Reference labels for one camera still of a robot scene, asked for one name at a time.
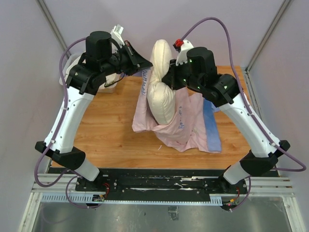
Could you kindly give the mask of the cream bear print pillow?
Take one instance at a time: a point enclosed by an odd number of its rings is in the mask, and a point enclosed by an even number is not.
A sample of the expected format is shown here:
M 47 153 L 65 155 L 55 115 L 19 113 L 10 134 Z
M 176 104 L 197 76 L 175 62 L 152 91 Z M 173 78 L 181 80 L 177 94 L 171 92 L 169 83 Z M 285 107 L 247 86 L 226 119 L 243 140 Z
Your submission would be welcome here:
M 171 48 L 166 40 L 155 42 L 151 62 L 153 64 L 147 91 L 147 101 L 150 111 L 159 125 L 169 124 L 175 115 L 175 95 L 162 79 L 169 70 L 172 59 Z

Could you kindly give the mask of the blue pink snowflake pillowcase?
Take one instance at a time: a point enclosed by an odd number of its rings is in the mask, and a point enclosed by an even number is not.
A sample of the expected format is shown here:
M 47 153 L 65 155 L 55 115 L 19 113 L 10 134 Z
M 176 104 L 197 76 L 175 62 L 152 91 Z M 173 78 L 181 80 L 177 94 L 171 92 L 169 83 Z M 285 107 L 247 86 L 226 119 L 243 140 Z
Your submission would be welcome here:
M 150 69 L 141 72 L 142 85 L 132 123 L 133 131 L 153 131 L 166 146 L 179 152 L 198 148 L 202 152 L 220 153 L 222 145 L 214 119 L 214 105 L 199 93 L 189 95 L 185 87 L 175 90 L 174 118 L 167 125 L 159 125 L 147 101 L 150 74 Z

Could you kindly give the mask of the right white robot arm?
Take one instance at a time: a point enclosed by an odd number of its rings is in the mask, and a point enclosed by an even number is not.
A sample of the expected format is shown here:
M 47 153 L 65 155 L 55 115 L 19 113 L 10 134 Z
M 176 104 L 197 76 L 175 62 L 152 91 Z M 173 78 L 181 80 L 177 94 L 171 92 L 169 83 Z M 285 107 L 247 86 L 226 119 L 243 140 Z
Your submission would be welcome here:
M 213 52 L 205 47 L 179 48 L 178 52 L 177 58 L 170 62 L 163 82 L 173 90 L 187 87 L 202 94 L 233 121 L 251 148 L 245 157 L 221 175 L 219 189 L 230 193 L 240 180 L 261 176 L 274 168 L 290 144 L 279 140 L 266 128 L 250 108 L 247 98 L 242 96 L 236 78 L 219 74 Z

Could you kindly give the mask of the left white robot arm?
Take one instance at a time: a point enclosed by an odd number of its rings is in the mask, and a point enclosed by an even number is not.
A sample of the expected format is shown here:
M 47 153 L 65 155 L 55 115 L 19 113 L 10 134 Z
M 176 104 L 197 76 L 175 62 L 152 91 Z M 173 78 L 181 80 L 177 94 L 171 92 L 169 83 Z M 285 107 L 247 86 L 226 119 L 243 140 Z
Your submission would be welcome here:
M 49 134 L 44 141 L 36 143 L 35 149 L 41 153 L 41 158 L 49 157 L 74 171 L 87 179 L 86 185 L 92 191 L 98 191 L 103 187 L 99 169 L 87 160 L 85 152 L 73 145 L 77 129 L 108 75 L 123 73 L 131 76 L 151 68 L 152 63 L 114 32 L 94 31 L 78 42 L 85 42 L 85 52 L 69 69 L 67 78 L 63 75 L 63 61 L 59 62 L 63 103 Z

